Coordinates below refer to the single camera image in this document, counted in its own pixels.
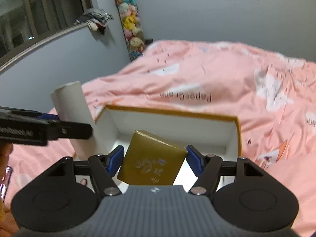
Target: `paper towel roll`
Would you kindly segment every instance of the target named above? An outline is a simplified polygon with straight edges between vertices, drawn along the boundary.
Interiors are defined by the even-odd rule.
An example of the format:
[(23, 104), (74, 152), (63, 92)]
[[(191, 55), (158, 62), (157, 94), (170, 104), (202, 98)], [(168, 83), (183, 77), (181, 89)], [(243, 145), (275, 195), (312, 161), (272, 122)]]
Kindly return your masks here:
[(93, 135), (88, 140), (70, 139), (80, 160), (87, 160), (96, 154), (108, 154), (89, 111), (79, 81), (59, 86), (51, 93), (51, 99), (60, 120), (88, 123), (93, 128)]

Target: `smartphone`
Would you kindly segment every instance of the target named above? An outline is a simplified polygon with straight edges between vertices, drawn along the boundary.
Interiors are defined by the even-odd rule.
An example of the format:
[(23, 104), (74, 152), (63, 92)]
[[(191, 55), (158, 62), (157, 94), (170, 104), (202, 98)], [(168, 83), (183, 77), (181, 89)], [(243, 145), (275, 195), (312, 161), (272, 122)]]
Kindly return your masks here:
[(5, 176), (2, 178), (1, 185), (0, 185), (0, 191), (1, 191), (1, 198), (4, 201), (5, 194), (7, 193), (8, 186), (10, 184), (10, 178), (12, 174), (12, 167), (7, 166), (5, 169)]

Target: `finger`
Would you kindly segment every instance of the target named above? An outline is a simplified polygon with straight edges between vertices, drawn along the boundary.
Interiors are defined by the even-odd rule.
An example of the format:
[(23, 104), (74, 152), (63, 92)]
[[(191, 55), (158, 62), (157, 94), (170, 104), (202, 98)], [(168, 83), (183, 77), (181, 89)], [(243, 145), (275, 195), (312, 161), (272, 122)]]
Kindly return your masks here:
[(13, 151), (13, 144), (0, 142), (0, 156), (9, 156)]
[(2, 156), (0, 157), (0, 180), (5, 176), (6, 174), (6, 168), (9, 162), (9, 156)]
[(12, 233), (8, 233), (4, 230), (0, 230), (0, 237), (11, 237)]
[(16, 224), (11, 224), (7, 221), (0, 221), (0, 228), (11, 234), (19, 231), (19, 227)]
[(5, 213), (4, 220), (10, 224), (17, 225), (13, 215), (11, 213)]

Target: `white box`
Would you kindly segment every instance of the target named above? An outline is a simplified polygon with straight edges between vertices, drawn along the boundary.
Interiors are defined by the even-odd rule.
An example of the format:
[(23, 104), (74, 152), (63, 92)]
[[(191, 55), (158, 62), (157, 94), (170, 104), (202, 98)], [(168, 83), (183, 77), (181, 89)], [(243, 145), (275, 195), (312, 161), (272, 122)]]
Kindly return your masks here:
[[(240, 125), (234, 116), (108, 105), (96, 125), (107, 151), (122, 145), (126, 152), (135, 130), (146, 130), (184, 147), (193, 145), (204, 155), (215, 154), (226, 161), (237, 161), (241, 156)], [(113, 179), (122, 192), (127, 190), (128, 184), (116, 176)], [(189, 191), (196, 180), (184, 160), (174, 185)], [(234, 177), (222, 177), (219, 188), (233, 181)]]

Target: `pink blanket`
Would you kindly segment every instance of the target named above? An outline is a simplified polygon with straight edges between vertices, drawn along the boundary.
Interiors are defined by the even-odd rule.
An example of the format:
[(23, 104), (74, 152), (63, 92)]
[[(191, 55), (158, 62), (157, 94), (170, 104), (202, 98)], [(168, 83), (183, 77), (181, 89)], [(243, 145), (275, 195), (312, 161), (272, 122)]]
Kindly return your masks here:
[[(237, 115), (243, 155), (288, 187), (300, 211), (293, 229), (316, 230), (316, 64), (241, 43), (160, 41), (119, 73), (83, 85), (93, 115), (102, 105)], [(63, 156), (68, 140), (15, 145), (13, 195)]]

